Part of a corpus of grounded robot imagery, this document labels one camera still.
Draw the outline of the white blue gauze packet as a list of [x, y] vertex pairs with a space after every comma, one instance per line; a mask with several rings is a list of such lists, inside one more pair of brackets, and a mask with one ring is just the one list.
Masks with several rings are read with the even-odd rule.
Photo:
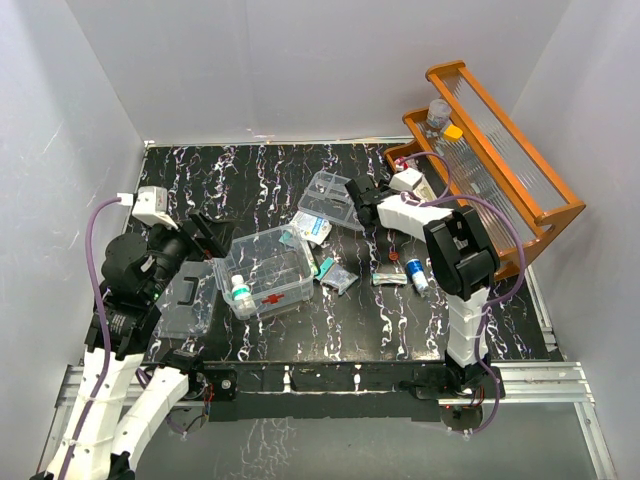
[[320, 246], [329, 236], [332, 225], [322, 217], [298, 211], [290, 224], [298, 231], [303, 240], [306, 240], [311, 248]]

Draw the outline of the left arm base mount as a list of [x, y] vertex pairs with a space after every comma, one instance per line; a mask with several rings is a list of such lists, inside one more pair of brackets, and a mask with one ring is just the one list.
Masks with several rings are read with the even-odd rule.
[[172, 349], [160, 361], [161, 367], [172, 367], [187, 377], [184, 399], [201, 400], [203, 413], [209, 418], [216, 402], [232, 402], [237, 397], [237, 375], [234, 370], [206, 371], [201, 356], [194, 352]]

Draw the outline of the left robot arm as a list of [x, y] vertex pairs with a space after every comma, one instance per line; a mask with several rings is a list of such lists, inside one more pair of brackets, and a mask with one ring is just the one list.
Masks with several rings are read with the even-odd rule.
[[38, 479], [132, 479], [150, 440], [184, 397], [206, 387], [202, 361], [169, 351], [142, 394], [123, 408], [160, 320], [157, 302], [186, 262], [225, 257], [234, 226], [196, 212], [147, 236], [121, 234], [106, 247], [100, 268], [88, 265], [95, 302], [84, 367], [67, 428]]

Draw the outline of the teal bandage packet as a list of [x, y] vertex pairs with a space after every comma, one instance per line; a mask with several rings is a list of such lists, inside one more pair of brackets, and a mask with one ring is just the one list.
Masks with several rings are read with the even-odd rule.
[[318, 267], [318, 273], [316, 274], [315, 279], [321, 281], [334, 264], [335, 260], [333, 258], [324, 259], [321, 265]]

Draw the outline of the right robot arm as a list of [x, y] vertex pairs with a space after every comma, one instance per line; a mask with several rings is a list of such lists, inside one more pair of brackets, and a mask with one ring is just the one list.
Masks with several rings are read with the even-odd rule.
[[476, 210], [446, 208], [445, 199], [419, 201], [367, 175], [347, 181], [346, 191], [362, 225], [379, 223], [425, 243], [432, 273], [447, 298], [447, 388], [466, 397], [488, 377], [499, 398], [501, 381], [490, 367], [484, 313], [499, 257]]

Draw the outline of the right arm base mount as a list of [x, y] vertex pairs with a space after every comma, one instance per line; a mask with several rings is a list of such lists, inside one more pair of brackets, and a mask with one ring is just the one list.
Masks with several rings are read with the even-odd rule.
[[501, 372], [497, 367], [491, 370], [493, 375], [479, 365], [460, 370], [444, 363], [421, 364], [411, 370], [407, 379], [398, 383], [398, 389], [408, 391], [419, 400], [502, 400], [506, 393]]

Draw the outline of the dark pill blister pack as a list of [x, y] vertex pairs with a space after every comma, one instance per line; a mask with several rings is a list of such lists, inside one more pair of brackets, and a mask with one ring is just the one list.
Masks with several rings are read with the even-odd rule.
[[320, 283], [343, 295], [357, 280], [356, 274], [347, 271], [339, 264], [333, 264], [321, 278]]

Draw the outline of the blue white spray bottle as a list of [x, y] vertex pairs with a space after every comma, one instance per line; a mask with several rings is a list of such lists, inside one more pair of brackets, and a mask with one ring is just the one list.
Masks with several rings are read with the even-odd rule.
[[429, 290], [429, 284], [421, 261], [418, 258], [410, 259], [406, 263], [408, 275], [411, 277], [416, 292], [424, 298]]

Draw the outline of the clear first aid box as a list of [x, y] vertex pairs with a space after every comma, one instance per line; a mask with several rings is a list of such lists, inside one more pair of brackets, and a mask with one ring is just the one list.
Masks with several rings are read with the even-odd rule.
[[311, 250], [291, 225], [235, 239], [228, 255], [214, 260], [213, 266], [222, 299], [235, 317], [231, 278], [242, 275], [249, 285], [256, 311], [241, 321], [274, 315], [313, 297], [315, 271]]

